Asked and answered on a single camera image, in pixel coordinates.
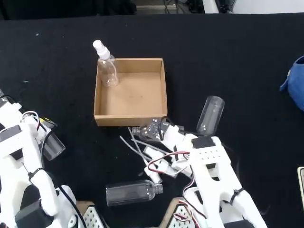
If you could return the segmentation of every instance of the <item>white wire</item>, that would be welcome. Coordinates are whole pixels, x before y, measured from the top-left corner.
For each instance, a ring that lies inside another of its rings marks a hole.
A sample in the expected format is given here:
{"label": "white wire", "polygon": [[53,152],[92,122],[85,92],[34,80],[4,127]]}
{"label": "white wire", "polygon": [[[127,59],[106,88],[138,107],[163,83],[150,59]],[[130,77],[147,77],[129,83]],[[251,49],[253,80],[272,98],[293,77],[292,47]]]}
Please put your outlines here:
{"label": "white wire", "polygon": [[[129,132],[130,132],[130,135],[131,135],[132,139],[135,140],[135,139],[134,139],[134,135],[132,134],[132,131],[131,131],[131,128],[130,128],[130,127],[128,127],[128,130],[129,130]],[[143,159],[143,162],[144,162],[146,165],[148,165],[148,162],[147,162],[147,160],[144,158],[144,155],[143,155],[141,149],[139,148],[137,142],[134,142],[134,143],[135,143],[135,146],[136,146],[138,152],[140,153],[140,155],[141,155],[141,157],[142,157],[142,159]]]}
{"label": "white wire", "polygon": [[[119,136],[119,138],[124,142],[124,144],[126,144],[132,151],[134,151],[135,153],[137,153],[139,156],[141,156],[141,154],[136,150],[134,149],[122,136]],[[152,159],[145,156],[145,159],[148,160],[148,161],[151,161]]]}
{"label": "white wire", "polygon": [[27,115],[27,114],[34,114],[34,115],[37,117],[37,123],[38,123],[37,129],[38,129],[38,128],[39,128],[39,124],[40,124],[40,120],[39,120],[39,115],[38,115],[38,113],[36,113],[35,111],[27,111],[27,112],[23,113],[20,122],[23,122],[23,118],[24,118],[24,116]]}
{"label": "white wire", "polygon": [[166,152],[166,151],[164,151],[164,150],[162,150],[162,149],[159,149],[159,148],[157,148],[156,146],[152,146],[152,145],[150,145],[150,144],[147,144],[147,143],[145,143],[145,142],[142,142],[142,141],[140,141],[140,140],[137,140],[137,139],[131,139],[133,142],[137,142],[137,143],[139,143],[139,144],[142,144],[142,145],[145,145],[145,146],[147,146],[147,147],[150,147],[150,148],[152,148],[152,149],[155,149],[155,150],[157,150],[157,151],[159,151],[159,152],[162,152],[162,153],[164,153],[164,154],[168,154],[169,152]]}

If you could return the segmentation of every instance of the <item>gray cable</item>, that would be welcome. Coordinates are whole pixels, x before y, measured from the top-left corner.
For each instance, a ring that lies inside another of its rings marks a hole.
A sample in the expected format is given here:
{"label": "gray cable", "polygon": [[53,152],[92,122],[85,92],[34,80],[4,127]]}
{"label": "gray cable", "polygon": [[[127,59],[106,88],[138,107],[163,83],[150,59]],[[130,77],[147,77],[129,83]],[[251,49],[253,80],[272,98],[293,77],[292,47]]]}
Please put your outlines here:
{"label": "gray cable", "polygon": [[152,145],[150,145],[150,144],[147,144],[147,143],[145,143],[145,142],[142,142],[142,141],[140,141],[140,140],[137,140],[137,139],[131,139],[133,142],[137,142],[137,143],[139,143],[139,144],[142,144],[142,145],[145,145],[145,146],[147,146],[147,147],[150,147],[150,148],[152,148],[152,149],[155,149],[155,150],[157,150],[157,151],[159,151],[159,152],[162,152],[162,153],[164,153],[164,154],[168,154],[169,152],[166,152],[166,151],[164,151],[164,150],[162,150],[162,149],[159,149],[159,148],[157,148],[156,146],[152,146]]}
{"label": "gray cable", "polygon": [[[133,135],[133,133],[132,133],[132,131],[131,131],[131,128],[130,128],[130,127],[128,127],[128,130],[129,130],[129,132],[130,132],[131,138],[132,138],[133,140],[135,140],[135,139],[134,139],[134,135]],[[147,162],[147,161],[146,161],[146,159],[144,158],[144,155],[143,155],[143,153],[142,153],[141,149],[139,148],[139,146],[138,146],[137,142],[136,142],[136,141],[134,141],[134,144],[135,144],[135,146],[136,146],[136,148],[137,148],[138,152],[140,153],[140,155],[141,155],[141,157],[142,157],[142,159],[143,159],[143,162],[144,162],[144,163],[147,165],[147,164],[148,164],[148,162]]]}
{"label": "gray cable", "polygon": [[[136,149],[134,149],[122,136],[119,136],[119,138],[124,142],[124,144],[126,144],[132,151],[134,151],[135,153],[137,153],[139,156],[141,156],[141,154],[136,150]],[[147,161],[152,161],[152,159],[151,158],[149,158],[149,157],[147,157],[147,156],[145,156],[144,155],[144,157],[145,157],[145,159],[147,160]]]}

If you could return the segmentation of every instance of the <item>white wall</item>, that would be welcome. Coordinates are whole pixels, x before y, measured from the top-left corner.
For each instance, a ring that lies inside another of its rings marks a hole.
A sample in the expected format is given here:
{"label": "white wall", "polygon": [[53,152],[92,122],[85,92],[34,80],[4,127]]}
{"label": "white wall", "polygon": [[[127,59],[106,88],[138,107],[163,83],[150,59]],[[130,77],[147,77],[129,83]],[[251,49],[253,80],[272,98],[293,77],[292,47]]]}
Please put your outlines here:
{"label": "white wall", "polygon": [[304,12],[304,0],[236,0],[233,13]]}

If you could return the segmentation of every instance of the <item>metal perforated plate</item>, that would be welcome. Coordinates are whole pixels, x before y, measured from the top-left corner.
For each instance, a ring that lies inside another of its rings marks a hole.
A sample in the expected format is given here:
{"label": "metal perforated plate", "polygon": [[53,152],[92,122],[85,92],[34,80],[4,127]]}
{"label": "metal perforated plate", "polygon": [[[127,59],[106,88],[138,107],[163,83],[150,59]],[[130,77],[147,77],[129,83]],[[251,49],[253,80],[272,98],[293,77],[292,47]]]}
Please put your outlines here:
{"label": "metal perforated plate", "polygon": [[194,226],[194,222],[191,219],[191,215],[189,214],[189,212],[187,211],[186,207],[182,204],[178,205],[176,207],[176,210],[174,213],[180,214],[182,216],[185,216],[186,218],[190,219],[190,221],[187,222],[181,222],[178,221],[175,217],[171,218],[171,221],[168,225],[168,228],[195,228]]}
{"label": "metal perforated plate", "polygon": [[105,228],[95,207],[88,207],[84,214],[84,220],[87,228]]}

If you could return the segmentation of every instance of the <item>spray bottle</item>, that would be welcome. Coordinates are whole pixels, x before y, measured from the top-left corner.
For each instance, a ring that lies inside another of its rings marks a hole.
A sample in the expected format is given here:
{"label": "spray bottle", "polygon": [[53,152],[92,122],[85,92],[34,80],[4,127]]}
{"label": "spray bottle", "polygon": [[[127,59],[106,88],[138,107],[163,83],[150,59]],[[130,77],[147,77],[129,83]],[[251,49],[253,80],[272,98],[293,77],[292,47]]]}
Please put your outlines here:
{"label": "spray bottle", "polygon": [[116,86],[118,84],[118,77],[114,56],[111,55],[108,48],[100,40],[95,40],[93,47],[99,56],[98,74],[101,76],[103,85],[106,87]]}

